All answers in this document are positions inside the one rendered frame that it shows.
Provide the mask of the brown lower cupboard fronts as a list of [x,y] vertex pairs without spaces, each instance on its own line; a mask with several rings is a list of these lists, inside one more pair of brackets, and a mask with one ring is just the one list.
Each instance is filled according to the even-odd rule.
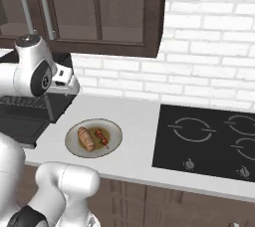
[[255,183],[177,171],[93,166],[102,227],[255,227]]

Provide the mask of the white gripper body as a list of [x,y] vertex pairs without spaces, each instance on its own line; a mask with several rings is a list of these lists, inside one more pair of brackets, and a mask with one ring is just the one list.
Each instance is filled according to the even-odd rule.
[[64,86],[50,86],[48,93],[63,94],[63,95],[77,95],[80,91],[80,84],[75,76],[71,77],[70,82]]

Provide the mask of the black hob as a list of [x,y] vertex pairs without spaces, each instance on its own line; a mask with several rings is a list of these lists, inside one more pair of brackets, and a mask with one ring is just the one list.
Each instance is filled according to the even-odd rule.
[[[152,165],[255,183],[255,113],[162,105]],[[239,173],[243,166],[247,178]]]

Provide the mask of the black toaster oven door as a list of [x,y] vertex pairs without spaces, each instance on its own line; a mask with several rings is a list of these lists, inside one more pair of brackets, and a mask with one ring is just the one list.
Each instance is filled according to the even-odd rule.
[[50,123],[43,120],[0,117],[0,131],[26,148],[35,148],[37,140]]

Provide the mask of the brown narrow cupboard door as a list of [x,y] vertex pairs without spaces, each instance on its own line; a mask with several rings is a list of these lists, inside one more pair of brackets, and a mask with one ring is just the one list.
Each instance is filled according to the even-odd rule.
[[21,0],[0,0],[0,47],[12,48],[17,38],[27,34],[30,33]]

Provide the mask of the black toaster oven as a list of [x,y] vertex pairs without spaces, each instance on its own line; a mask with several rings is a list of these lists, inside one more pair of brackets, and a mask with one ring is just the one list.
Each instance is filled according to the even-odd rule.
[[[70,53],[53,53],[52,54],[53,67],[56,69],[55,74],[52,77],[51,86],[64,86],[67,85],[72,76],[74,75],[73,63],[71,60]],[[40,96],[22,96],[19,93],[11,92],[6,94],[3,89],[3,76],[4,72],[0,71],[0,99],[5,96],[14,97],[27,97],[36,98],[43,97],[46,108],[45,109],[34,109],[34,108],[24,108],[24,107],[0,107],[0,117],[14,117],[14,118],[24,118],[24,119],[35,119],[43,120],[51,123],[56,123],[62,114],[65,113],[67,108],[72,103],[76,95],[63,95],[63,94],[53,94],[48,93],[46,90]],[[0,138],[13,139],[9,135],[0,131]]]

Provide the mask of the red kebab skewer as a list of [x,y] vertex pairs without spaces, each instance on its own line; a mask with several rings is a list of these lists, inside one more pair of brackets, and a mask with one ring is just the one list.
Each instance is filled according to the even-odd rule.
[[108,147],[109,141],[105,138],[101,129],[99,129],[99,128],[96,129],[95,136],[100,140],[100,143],[102,145],[104,145],[107,149],[109,149],[109,147]]

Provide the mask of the grey round plate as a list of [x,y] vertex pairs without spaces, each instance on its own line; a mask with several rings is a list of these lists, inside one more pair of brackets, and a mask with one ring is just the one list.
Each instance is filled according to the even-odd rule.
[[[78,129],[81,126],[89,131],[96,144],[96,148],[92,152],[87,151],[78,138]],[[102,145],[100,140],[95,136],[95,131],[98,128],[102,130],[103,135],[109,141],[109,149]],[[122,130],[116,123],[104,118],[92,118],[75,124],[66,134],[65,145],[69,152],[78,157],[98,158],[116,150],[122,140]]]

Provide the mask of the brown baguette bread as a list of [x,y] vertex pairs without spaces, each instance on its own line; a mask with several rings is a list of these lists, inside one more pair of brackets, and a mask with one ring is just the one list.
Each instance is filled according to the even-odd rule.
[[92,152],[96,148],[96,144],[91,134],[85,127],[81,126],[78,129],[78,138],[87,151]]

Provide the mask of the grey toaster oven rack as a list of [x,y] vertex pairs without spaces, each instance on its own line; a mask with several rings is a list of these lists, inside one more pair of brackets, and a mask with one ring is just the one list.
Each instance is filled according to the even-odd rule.
[[27,98],[5,96],[0,99],[0,107],[24,107],[34,109],[45,109],[46,104],[43,97]]

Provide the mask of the brown wide cupboard door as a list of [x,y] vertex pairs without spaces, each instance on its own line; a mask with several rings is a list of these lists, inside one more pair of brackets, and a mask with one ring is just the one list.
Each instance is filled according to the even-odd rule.
[[165,0],[48,0],[54,52],[154,58],[160,46]]

